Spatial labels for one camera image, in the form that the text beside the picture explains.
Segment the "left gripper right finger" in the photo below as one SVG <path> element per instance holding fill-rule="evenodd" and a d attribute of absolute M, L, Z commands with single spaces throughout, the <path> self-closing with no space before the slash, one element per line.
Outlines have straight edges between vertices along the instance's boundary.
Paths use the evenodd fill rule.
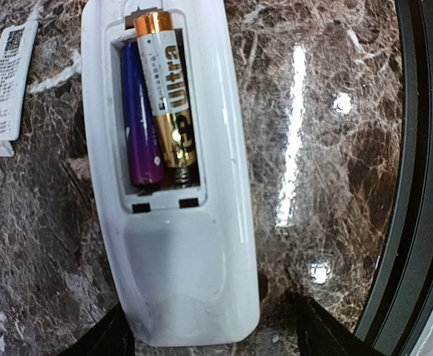
<path fill-rule="evenodd" d="M 383 355 L 351 333 L 312 297 L 298 296 L 296 322 L 301 355 Z"/>

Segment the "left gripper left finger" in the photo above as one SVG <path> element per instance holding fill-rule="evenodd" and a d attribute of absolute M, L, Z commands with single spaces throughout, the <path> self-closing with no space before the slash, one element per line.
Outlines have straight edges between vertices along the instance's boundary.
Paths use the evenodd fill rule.
<path fill-rule="evenodd" d="M 59 356 L 134 356 L 135 340 L 120 303 Z"/>

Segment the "white remote control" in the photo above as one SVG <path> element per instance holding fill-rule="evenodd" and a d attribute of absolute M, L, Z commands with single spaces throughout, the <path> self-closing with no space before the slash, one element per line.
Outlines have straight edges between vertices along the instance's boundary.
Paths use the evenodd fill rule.
<path fill-rule="evenodd" d="M 150 193 L 131 183 L 122 49 L 132 19 L 173 16 L 183 69 L 146 64 L 186 92 L 191 124 L 171 119 L 174 147 L 195 162 Z M 82 11 L 82 95 L 93 192 L 113 280 L 134 336 L 152 346 L 236 343 L 260 318 L 245 137 L 221 1 L 89 1 Z"/>

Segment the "blue battery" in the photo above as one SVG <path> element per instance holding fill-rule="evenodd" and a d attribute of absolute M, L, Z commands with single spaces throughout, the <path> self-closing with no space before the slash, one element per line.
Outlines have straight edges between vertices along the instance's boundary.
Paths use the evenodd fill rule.
<path fill-rule="evenodd" d="M 155 185 L 164 179 L 165 167 L 135 42 L 122 47 L 122 101 L 130 182 Z"/>

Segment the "white battery cover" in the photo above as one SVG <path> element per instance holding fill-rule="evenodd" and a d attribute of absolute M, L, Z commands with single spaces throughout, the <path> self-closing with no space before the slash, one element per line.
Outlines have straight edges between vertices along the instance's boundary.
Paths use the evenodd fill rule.
<path fill-rule="evenodd" d="M 15 154 L 27 75 L 39 22 L 30 20 L 3 30 L 0 38 L 0 157 Z"/>

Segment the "gold battery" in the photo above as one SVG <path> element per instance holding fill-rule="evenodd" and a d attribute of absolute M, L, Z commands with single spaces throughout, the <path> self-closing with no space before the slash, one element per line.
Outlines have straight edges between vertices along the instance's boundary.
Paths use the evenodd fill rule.
<path fill-rule="evenodd" d="M 177 185 L 189 186 L 196 144 L 172 15 L 153 10 L 143 13 L 133 24 L 165 164 L 174 170 Z"/>

